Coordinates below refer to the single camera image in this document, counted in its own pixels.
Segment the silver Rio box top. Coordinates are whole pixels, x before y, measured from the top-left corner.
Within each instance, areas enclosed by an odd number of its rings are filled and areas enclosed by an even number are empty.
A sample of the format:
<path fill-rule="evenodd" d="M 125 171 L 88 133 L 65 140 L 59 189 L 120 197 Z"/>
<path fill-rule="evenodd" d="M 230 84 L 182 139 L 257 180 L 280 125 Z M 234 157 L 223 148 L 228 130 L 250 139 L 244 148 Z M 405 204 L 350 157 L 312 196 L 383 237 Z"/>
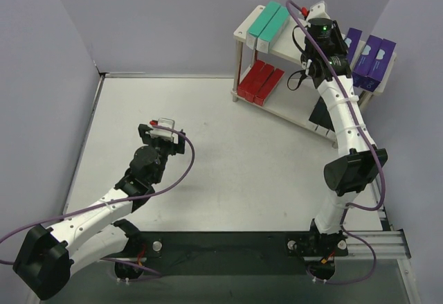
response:
<path fill-rule="evenodd" d="M 347 35 L 344 39 L 347 45 L 347 61 L 349 62 L 349 64 L 351 64 L 352 60 L 354 59 L 361 35 L 362 35 L 361 30 L 356 28 L 349 28 Z"/>

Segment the teal toothpaste box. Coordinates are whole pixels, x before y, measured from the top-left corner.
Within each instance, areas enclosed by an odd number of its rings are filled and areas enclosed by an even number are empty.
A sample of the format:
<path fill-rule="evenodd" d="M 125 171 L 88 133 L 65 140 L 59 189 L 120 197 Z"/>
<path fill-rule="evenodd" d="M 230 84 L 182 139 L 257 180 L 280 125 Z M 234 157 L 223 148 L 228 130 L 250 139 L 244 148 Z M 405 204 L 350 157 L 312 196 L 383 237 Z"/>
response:
<path fill-rule="evenodd" d="M 256 49 L 261 53 L 269 53 L 288 21 L 289 12 L 284 6 L 281 6 L 260 33 Z"/>

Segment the silver Rio box bottom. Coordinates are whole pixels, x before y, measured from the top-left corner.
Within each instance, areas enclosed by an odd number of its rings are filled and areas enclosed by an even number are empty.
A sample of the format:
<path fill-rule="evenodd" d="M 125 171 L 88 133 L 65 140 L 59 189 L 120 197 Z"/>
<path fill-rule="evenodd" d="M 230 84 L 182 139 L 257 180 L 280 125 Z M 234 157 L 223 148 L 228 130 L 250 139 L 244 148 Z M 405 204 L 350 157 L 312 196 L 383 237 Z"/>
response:
<path fill-rule="evenodd" d="M 270 1 L 268 4 L 260 10 L 259 16 L 251 24 L 246 34 L 246 45 L 250 49 L 255 49 L 257 45 L 257 39 L 261 32 L 265 29 L 273 16 L 280 9 L 281 4 L 275 1 Z"/>

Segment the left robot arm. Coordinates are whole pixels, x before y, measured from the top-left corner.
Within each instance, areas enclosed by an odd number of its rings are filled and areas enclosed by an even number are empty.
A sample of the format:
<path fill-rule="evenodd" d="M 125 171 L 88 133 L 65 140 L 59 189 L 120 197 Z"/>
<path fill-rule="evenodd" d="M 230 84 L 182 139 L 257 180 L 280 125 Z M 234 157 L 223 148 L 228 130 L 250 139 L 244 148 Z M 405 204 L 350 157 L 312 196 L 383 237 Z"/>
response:
<path fill-rule="evenodd" d="M 133 256 L 141 239 L 123 230 L 124 218 L 158 195 L 170 156 L 184 154 L 192 143 L 174 121 L 160 118 L 140 124 L 138 148 L 123 177 L 92 205 L 51 220 L 25 226 L 27 232 L 13 271 L 45 301 L 56 295 L 83 266 L 111 253 Z"/>

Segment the silver rio box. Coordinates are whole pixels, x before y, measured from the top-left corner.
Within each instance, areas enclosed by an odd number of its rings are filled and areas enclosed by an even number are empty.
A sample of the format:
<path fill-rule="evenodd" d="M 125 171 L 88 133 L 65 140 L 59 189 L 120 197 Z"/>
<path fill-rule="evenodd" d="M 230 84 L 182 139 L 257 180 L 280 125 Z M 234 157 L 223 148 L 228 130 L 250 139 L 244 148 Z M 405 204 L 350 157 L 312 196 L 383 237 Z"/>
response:
<path fill-rule="evenodd" d="M 255 49 L 257 45 L 257 39 L 261 32 L 265 29 L 273 16 L 280 9 L 281 4 L 275 1 L 270 1 L 268 4 L 260 10 L 259 16 L 251 24 L 246 34 L 246 45 L 250 49 Z"/>
<path fill-rule="evenodd" d="M 347 35 L 344 39 L 347 45 L 347 61 L 349 62 L 349 64 L 351 64 L 352 60 L 354 59 L 361 35 L 362 35 L 361 30 L 356 28 L 349 28 Z"/>

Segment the purple toothpaste box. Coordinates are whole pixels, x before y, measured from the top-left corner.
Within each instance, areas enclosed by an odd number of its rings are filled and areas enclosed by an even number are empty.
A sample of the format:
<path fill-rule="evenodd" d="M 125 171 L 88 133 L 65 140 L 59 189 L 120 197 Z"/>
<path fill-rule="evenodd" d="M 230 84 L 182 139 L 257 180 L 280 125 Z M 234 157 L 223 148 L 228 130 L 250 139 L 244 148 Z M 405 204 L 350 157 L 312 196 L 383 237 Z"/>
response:
<path fill-rule="evenodd" d="M 360 85 L 363 90 L 374 92 L 382 83 L 396 45 L 395 42 L 390 41 L 389 39 L 383 39 L 381 41 L 381 45 L 372 62 L 372 66 Z"/>
<path fill-rule="evenodd" d="M 370 35 L 367 39 L 352 72 L 355 87 L 360 87 L 368 77 L 381 43 L 382 39 L 374 35 Z"/>

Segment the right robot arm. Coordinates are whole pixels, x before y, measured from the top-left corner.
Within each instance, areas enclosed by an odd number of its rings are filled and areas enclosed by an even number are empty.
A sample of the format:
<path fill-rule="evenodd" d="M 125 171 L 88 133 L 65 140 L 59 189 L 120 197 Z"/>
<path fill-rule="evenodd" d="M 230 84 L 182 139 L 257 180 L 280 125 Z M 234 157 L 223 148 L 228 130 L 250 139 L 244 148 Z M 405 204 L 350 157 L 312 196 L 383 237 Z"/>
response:
<path fill-rule="evenodd" d="M 331 247 L 331 237 L 342 234 L 348 208 L 379 174 L 388 155 L 377 148 L 363 121 L 347 45 L 335 21 L 322 17 L 308 20 L 302 60 L 325 103 L 338 146 L 338 158 L 323 170 L 330 192 L 313 220 L 317 231 L 307 236 L 309 250 L 322 254 Z"/>

